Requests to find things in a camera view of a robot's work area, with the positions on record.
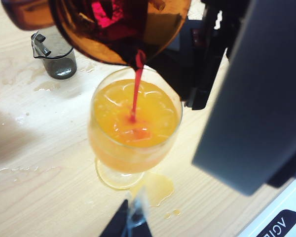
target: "wine glass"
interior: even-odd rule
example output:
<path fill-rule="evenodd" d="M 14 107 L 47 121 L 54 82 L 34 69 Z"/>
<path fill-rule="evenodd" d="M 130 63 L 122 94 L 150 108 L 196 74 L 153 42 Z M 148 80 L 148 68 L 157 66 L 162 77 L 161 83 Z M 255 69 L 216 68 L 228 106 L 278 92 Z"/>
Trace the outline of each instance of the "wine glass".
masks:
<path fill-rule="evenodd" d="M 171 149 L 182 118 L 177 93 L 154 70 L 144 68 L 136 122 L 130 118 L 135 72 L 128 67 L 108 75 L 91 101 L 89 141 L 105 184 L 127 189 Z"/>

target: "liquid splash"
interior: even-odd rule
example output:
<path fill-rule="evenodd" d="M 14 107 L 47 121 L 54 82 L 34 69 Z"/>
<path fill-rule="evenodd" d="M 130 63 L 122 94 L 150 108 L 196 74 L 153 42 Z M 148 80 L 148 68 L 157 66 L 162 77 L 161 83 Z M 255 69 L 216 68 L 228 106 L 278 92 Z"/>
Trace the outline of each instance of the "liquid splash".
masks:
<path fill-rule="evenodd" d="M 34 89 L 34 91 L 39 91 L 39 90 L 53 91 L 53 90 L 56 90 L 59 88 L 60 88 L 59 82 L 45 81 L 45 82 L 41 83 L 38 87 L 36 87 Z"/>

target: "red liquid stream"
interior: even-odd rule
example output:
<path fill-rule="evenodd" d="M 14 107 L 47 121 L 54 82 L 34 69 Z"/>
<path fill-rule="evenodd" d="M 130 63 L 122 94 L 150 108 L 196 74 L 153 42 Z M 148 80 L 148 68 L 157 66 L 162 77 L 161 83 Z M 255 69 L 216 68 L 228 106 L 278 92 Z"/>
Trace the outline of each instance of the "red liquid stream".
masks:
<path fill-rule="evenodd" d="M 131 111 L 130 120 L 132 122 L 136 122 L 136 107 L 137 107 L 137 98 L 138 98 L 138 91 L 139 91 L 139 84 L 142 78 L 142 73 L 144 69 L 144 64 L 146 61 L 146 55 L 142 50 L 138 50 L 136 54 L 136 77 L 135 77 L 135 86 L 134 86 L 134 98 L 133 98 L 133 108 Z"/>

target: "liquid puddle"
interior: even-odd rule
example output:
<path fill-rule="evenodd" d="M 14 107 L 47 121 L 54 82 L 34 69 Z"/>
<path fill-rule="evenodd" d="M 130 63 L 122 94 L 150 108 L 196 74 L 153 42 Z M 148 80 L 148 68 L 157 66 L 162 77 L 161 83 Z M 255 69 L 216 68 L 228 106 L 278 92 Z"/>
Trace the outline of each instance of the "liquid puddle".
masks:
<path fill-rule="evenodd" d="M 167 212 L 165 215 L 164 215 L 164 219 L 169 219 L 171 217 L 171 213 Z"/>
<path fill-rule="evenodd" d="M 55 90 L 60 88 L 60 83 L 59 82 L 52 82 L 52 81 L 45 81 L 41 83 L 38 87 L 34 89 L 34 91 L 38 90 Z"/>
<path fill-rule="evenodd" d="M 82 68 L 80 71 L 90 73 L 95 69 L 95 67 L 96 67 L 96 63 L 89 62 L 88 66 L 85 68 Z"/>
<path fill-rule="evenodd" d="M 176 216 L 179 216 L 179 215 L 181 214 L 181 212 L 180 212 L 180 210 L 175 209 L 175 210 L 173 211 L 173 214 L 175 214 Z"/>
<path fill-rule="evenodd" d="M 44 75 L 45 71 L 45 68 L 33 69 L 31 78 L 26 82 L 27 85 L 33 83 L 38 76 Z"/>
<path fill-rule="evenodd" d="M 145 174 L 143 179 L 136 186 L 129 189 L 133 198 L 142 187 L 146 189 L 150 206 L 160 206 L 160 204 L 174 192 L 171 179 L 162 174 L 152 172 Z"/>

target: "glass rim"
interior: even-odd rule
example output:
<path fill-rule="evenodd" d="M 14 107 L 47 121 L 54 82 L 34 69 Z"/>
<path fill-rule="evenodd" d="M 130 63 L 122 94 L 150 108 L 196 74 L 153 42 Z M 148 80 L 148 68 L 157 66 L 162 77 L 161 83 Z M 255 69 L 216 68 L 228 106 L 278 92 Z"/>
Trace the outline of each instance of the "glass rim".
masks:
<path fill-rule="evenodd" d="M 120 72 L 120 71 L 124 71 L 124 70 L 133 70 L 131 67 L 126 67 L 126 68 L 122 68 L 120 70 L 117 70 L 117 71 L 114 71 L 112 73 L 110 73 L 109 75 L 107 75 L 101 82 L 100 84 L 97 86 L 96 90 L 94 91 L 93 95 L 92 95 L 92 99 L 91 99 L 91 115 L 94 115 L 94 109 L 93 109 L 93 101 L 94 101 L 94 96 L 99 88 L 99 86 L 104 82 L 104 80 L 108 77 L 110 77 L 111 75 L 117 73 L 117 72 Z M 144 71 L 151 71 L 153 73 L 157 73 L 159 74 L 156 70 L 154 69 L 151 69 L 151 68 L 147 68 L 146 65 L 144 66 Z M 126 145 L 126 144 L 123 144 L 121 142 L 118 142 L 116 141 L 115 139 L 113 139 L 112 137 L 110 137 L 105 131 L 103 131 L 103 129 L 101 128 L 101 126 L 98 124 L 98 127 L 100 129 L 100 131 L 104 134 L 105 137 L 107 137 L 110 141 L 116 143 L 117 145 L 119 146 L 123 146 L 123 147 L 126 147 L 126 148 L 130 148 L 130 149 L 133 149 L 133 150 L 142 150 L 142 149 L 151 149 L 151 148 L 156 148 L 156 147 L 159 147 L 159 146 L 162 146 L 164 144 L 166 144 L 170 138 L 173 138 L 175 136 L 175 134 L 177 133 L 177 131 L 179 130 L 179 127 L 181 125 L 181 122 L 182 122 L 182 117 L 183 117 L 183 105 L 182 105 L 182 102 L 180 101 L 180 109 L 181 109 L 181 116 L 179 115 L 179 121 L 178 121 L 178 124 L 176 126 L 176 128 L 174 129 L 173 133 L 166 139 L 164 140 L 163 142 L 160 142 L 156 145 L 153 145 L 153 146 L 148 146 L 148 147 L 136 147 L 136 146 L 130 146 L 130 145 Z"/>

